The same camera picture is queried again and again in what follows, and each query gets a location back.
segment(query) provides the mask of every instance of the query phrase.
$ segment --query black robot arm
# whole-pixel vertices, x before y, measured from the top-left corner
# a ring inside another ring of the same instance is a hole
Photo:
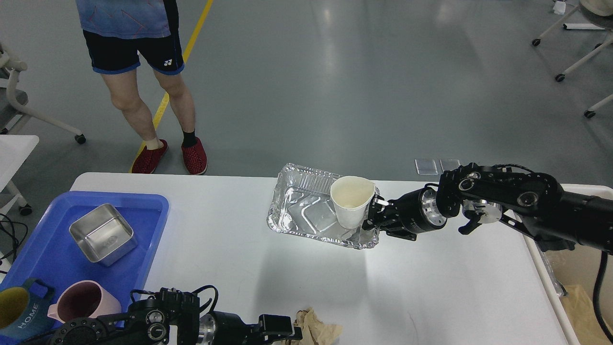
[[[465,235],[481,224],[501,222],[533,238],[543,251],[572,250],[578,243],[613,254],[613,201],[566,192],[552,176],[516,165],[470,163],[445,171],[438,185],[397,200],[377,196],[363,227],[415,241],[419,233],[444,227],[460,210],[469,219],[459,228]],[[507,210],[519,220],[505,215]]]
[[[202,306],[198,293],[214,289],[215,298]],[[217,289],[206,285],[194,292],[161,288],[159,292],[133,290],[150,295],[135,301],[121,314],[70,320],[20,345],[165,345],[170,326],[177,326],[178,345],[261,345],[283,339],[302,339],[302,330],[289,316],[263,314],[257,324],[243,323],[236,314],[214,311]],[[200,317],[204,309],[209,312]]]

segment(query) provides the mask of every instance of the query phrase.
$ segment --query gray floor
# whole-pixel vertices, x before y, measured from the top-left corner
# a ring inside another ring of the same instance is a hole
[[[180,1],[184,47],[204,5]],[[551,8],[548,0],[217,0],[183,73],[207,174],[274,177],[293,162],[432,180],[417,174],[415,158],[456,158],[613,186],[613,103],[582,116],[613,93],[613,52],[556,83],[604,33],[560,28],[534,48],[559,19]],[[91,70],[74,2],[0,1],[0,38],[29,64],[20,82],[29,105],[88,140],[77,145],[38,120],[21,132],[40,137],[14,178],[34,213],[10,216],[32,229],[80,174],[127,172],[140,140]],[[145,64],[139,87],[154,112],[163,92]],[[159,136],[170,151],[156,173],[186,174],[170,107]],[[0,250],[7,246],[0,238]]]

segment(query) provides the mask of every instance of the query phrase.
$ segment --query brown paper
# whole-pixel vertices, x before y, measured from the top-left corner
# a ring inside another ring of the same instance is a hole
[[[331,345],[343,332],[343,326],[321,322],[313,308],[299,311],[294,325],[302,329],[302,340],[284,340],[282,345]]]
[[[583,286],[568,285],[565,288],[568,296],[561,299],[562,306],[581,345],[611,345],[598,325],[592,299]]]

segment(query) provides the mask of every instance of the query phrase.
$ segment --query pink mug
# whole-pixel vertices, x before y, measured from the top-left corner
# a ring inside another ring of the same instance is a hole
[[[98,317],[121,312],[121,304],[113,295],[94,281],[80,281],[72,284],[49,306],[47,316],[60,322],[77,317]]]

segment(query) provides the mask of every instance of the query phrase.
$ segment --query white table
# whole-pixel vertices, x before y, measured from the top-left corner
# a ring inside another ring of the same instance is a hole
[[[0,135],[0,192],[7,186],[17,170],[38,144],[39,138],[32,135]],[[6,214],[21,195],[9,195],[0,200],[0,213]]]
[[[275,182],[89,172],[72,190],[165,196],[168,221],[145,289],[213,284],[216,310],[246,323],[311,306],[344,327],[340,344],[567,343],[559,301],[549,301],[519,233],[490,225],[463,236],[466,220],[456,217],[416,242],[381,235],[374,249],[347,249],[270,230]],[[389,199],[424,183],[376,184]]]

